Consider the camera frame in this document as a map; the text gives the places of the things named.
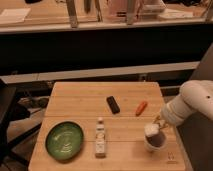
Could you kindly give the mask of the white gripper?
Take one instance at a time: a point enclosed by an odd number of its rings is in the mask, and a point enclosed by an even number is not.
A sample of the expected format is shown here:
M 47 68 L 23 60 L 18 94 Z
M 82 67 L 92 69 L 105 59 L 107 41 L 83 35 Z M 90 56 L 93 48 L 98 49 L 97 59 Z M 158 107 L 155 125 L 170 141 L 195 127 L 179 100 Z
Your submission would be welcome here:
M 154 124 L 159 126 L 159 129 L 165 129 L 169 126 L 175 126 L 176 121 L 172 116 L 172 113 L 167 109 L 161 109 L 158 116 L 155 117 Z

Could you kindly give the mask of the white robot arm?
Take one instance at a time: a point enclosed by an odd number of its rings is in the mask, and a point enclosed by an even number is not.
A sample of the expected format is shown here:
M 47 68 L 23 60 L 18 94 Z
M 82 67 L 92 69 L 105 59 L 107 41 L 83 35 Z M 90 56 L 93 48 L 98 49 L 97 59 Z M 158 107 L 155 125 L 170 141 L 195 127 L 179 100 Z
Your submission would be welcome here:
M 177 130 L 191 171 L 213 171 L 213 81 L 189 80 L 160 109 L 159 128 Z

